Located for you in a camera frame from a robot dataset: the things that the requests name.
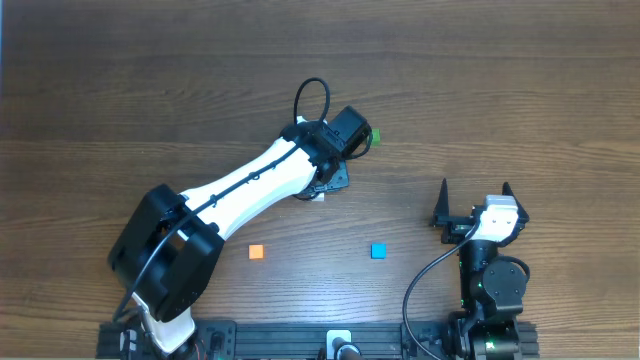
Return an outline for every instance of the wood grain surface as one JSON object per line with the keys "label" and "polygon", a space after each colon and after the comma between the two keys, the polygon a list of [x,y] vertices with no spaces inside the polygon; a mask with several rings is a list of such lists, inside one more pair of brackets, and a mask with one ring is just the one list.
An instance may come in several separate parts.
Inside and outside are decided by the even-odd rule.
{"label": "wood grain surface", "polygon": [[[532,220],[504,252],[531,266],[541,354],[638,356],[640,2],[5,0],[3,25],[0,356],[93,356],[123,294],[106,256],[143,194],[258,156],[310,76],[382,144],[346,191],[238,231],[196,316],[399,322],[448,248],[427,226],[442,178],[455,214],[509,181]],[[303,103],[319,114],[321,89]],[[458,304],[452,260],[410,316]]]}

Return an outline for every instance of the blue cube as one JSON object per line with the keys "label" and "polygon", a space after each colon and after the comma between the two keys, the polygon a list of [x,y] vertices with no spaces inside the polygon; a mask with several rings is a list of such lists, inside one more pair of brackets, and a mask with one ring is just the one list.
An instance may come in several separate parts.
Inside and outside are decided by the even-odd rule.
{"label": "blue cube", "polygon": [[371,258],[384,259],[387,257],[387,244],[371,244]]}

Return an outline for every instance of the orange cube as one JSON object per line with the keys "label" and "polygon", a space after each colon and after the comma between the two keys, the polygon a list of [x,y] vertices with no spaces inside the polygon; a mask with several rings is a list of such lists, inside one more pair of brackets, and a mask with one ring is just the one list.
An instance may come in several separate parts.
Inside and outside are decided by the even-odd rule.
{"label": "orange cube", "polygon": [[249,245],[249,260],[264,259],[264,245]]}

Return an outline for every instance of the small colored block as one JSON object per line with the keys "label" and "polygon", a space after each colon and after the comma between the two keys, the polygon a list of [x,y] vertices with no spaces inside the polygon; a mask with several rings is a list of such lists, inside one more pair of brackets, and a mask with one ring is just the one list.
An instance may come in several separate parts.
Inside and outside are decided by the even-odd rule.
{"label": "small colored block", "polygon": [[373,129],[373,140],[371,140],[371,145],[378,146],[380,145],[380,129]]}
{"label": "small colored block", "polygon": [[249,245],[249,260],[264,259],[264,245]]}
{"label": "small colored block", "polygon": [[384,259],[387,257],[387,244],[371,244],[371,258]]}

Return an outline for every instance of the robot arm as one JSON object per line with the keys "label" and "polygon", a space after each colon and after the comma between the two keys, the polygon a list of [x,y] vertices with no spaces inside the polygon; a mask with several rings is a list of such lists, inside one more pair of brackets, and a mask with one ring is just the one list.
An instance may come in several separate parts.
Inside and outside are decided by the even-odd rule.
{"label": "robot arm", "polygon": [[366,119],[347,107],[329,124],[287,126],[265,153],[213,183],[181,194],[166,185],[147,193],[108,262],[164,356],[188,351],[195,332],[190,306],[205,290],[225,241],[275,202],[330,183],[367,138],[368,149],[370,133]]}

